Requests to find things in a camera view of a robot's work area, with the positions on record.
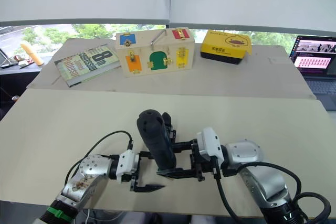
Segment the wooden box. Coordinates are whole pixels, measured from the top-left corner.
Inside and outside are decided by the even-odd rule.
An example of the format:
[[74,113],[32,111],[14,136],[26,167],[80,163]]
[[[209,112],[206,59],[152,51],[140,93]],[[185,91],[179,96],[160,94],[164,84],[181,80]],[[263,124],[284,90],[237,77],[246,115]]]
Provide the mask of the wooden box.
[[126,77],[190,69],[195,40],[187,27],[116,35],[116,51]]

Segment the book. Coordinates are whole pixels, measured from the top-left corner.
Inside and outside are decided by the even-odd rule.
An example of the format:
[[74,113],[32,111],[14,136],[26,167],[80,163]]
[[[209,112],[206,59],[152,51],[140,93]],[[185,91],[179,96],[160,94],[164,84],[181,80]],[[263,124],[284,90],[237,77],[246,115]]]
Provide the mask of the book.
[[54,63],[69,87],[120,66],[116,53],[107,45],[79,52]]

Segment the yellow box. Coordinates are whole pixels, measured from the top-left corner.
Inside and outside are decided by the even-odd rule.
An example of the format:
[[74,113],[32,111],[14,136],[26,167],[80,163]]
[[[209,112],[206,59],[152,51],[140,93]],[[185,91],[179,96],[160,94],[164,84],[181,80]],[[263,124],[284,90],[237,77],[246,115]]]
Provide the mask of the yellow box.
[[203,58],[239,64],[246,52],[251,54],[250,38],[246,35],[229,34],[208,30],[201,46]]

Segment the computer monitor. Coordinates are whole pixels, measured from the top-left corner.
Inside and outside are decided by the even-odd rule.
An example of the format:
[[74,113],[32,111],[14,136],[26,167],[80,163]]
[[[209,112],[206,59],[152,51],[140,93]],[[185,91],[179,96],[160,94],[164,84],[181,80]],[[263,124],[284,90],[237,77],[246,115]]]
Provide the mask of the computer monitor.
[[289,57],[303,76],[336,78],[336,38],[298,36]]

